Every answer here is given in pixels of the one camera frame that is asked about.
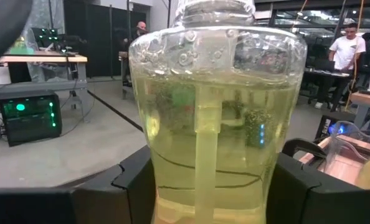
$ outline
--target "blue light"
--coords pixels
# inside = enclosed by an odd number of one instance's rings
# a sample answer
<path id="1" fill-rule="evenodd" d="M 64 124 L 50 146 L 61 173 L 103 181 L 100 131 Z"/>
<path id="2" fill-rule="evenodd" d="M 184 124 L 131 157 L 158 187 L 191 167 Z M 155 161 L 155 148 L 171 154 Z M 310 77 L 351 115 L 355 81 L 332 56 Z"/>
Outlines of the blue light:
<path id="1" fill-rule="evenodd" d="M 329 128 L 328 128 L 328 133 L 329 134 L 332 134 L 334 129 L 336 127 L 336 124 L 332 124 Z M 338 134 L 344 134 L 346 131 L 346 128 L 343 126 L 343 125 L 340 125 L 340 128 L 339 128 L 339 131 L 338 131 Z"/>

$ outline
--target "green led light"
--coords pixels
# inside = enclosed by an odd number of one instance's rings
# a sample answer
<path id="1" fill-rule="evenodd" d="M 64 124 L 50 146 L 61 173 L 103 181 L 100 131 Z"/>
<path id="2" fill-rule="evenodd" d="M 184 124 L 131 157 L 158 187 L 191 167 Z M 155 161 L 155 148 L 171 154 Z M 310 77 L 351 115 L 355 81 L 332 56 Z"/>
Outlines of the green led light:
<path id="1" fill-rule="evenodd" d="M 25 108 L 26 108 L 26 107 L 25 107 L 23 104 L 18 104 L 18 105 L 16 105 L 16 109 L 17 109 L 18 111 L 23 111 Z"/>

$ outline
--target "man in white shirt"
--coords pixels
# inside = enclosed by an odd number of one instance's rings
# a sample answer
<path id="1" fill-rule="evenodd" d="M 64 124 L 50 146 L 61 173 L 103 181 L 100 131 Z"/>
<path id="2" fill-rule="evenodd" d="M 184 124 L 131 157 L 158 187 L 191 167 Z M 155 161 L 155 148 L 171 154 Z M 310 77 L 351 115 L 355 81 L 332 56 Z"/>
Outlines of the man in white shirt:
<path id="1" fill-rule="evenodd" d="M 358 60 L 361 53 L 366 51 L 365 40 L 357 36 L 358 25 L 355 23 L 348 24 L 345 29 L 346 35 L 335 40 L 329 48 L 329 60 L 334 61 L 334 72 L 348 73 L 353 78 L 354 62 Z M 318 100 L 315 108 L 320 109 L 327 97 L 329 89 L 333 86 L 335 78 L 325 78 L 323 86 L 318 91 Z M 339 101 L 341 93 L 346 88 L 348 80 L 338 80 L 336 91 L 332 97 L 332 103 Z"/>

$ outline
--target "wooden table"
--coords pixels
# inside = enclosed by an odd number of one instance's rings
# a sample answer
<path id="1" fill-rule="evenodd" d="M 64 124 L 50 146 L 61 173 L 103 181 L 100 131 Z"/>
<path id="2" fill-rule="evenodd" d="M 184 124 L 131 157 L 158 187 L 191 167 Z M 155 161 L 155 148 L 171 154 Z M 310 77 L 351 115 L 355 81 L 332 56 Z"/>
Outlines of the wooden table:
<path id="1" fill-rule="evenodd" d="M 58 52 L 44 52 L 36 51 L 33 55 L 17 55 L 17 54 L 5 54 L 0 58 L 0 63 L 8 62 L 69 62 L 72 63 L 87 63 L 88 59 L 81 55 L 66 57 Z"/>
<path id="2" fill-rule="evenodd" d="M 370 95 L 359 92 L 353 93 L 351 94 L 351 101 L 354 104 L 358 105 L 357 116 L 355 118 L 354 124 L 359 129 L 361 129 L 364 124 L 366 115 L 368 114 L 368 111 L 370 109 Z"/>
<path id="3" fill-rule="evenodd" d="M 85 64 L 88 59 L 81 55 L 66 57 L 58 52 L 36 51 L 32 55 L 5 54 L 0 58 L 0 63 L 27 62 L 27 63 L 76 63 L 78 78 L 68 77 L 68 80 L 61 82 L 22 82 L 0 85 L 0 93 L 12 93 L 31 90 L 53 90 L 53 91 L 74 91 L 82 106 L 82 113 L 85 117 L 91 110 L 92 101 L 87 92 L 87 76 Z"/>

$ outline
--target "concrete floor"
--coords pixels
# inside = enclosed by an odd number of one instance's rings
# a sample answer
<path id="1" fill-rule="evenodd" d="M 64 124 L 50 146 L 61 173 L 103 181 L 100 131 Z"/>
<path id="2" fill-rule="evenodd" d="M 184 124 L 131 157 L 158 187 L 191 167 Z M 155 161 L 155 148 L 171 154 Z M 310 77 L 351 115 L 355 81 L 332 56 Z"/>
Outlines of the concrete floor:
<path id="1" fill-rule="evenodd" d="M 88 89 L 116 110 L 140 124 L 135 102 L 121 98 L 121 81 L 94 78 Z M 8 147 L 0 140 L 0 187 L 53 187 L 107 169 L 146 144 L 138 131 L 112 110 L 95 100 L 90 122 L 79 122 L 79 111 L 62 108 L 63 137 Z M 300 98 L 287 139 L 313 140 L 321 111 Z"/>

